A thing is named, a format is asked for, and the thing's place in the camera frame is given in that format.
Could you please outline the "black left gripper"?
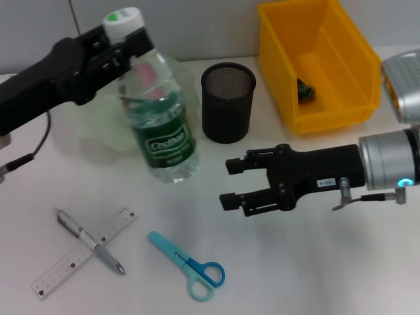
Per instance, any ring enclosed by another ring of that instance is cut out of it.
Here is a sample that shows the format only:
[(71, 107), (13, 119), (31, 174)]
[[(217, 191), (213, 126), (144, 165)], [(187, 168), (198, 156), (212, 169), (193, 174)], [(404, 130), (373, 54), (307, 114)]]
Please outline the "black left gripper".
[(3, 82), (1, 136), (65, 102), (91, 101), (102, 88), (92, 75), (109, 47), (104, 27), (97, 26), (78, 38), (61, 39), (42, 60)]

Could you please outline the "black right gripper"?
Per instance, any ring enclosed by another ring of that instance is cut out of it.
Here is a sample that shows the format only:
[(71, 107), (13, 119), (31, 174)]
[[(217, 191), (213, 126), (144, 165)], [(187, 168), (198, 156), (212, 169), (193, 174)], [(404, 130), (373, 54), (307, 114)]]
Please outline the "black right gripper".
[(288, 144), (246, 151), (245, 156), (226, 160), (230, 175), (264, 169), (271, 188), (244, 194), (221, 194), (225, 211), (242, 208), (246, 217), (271, 211), (291, 211), (307, 195), (339, 189), (339, 180), (350, 187), (365, 185), (364, 167), (357, 145), (298, 152)]

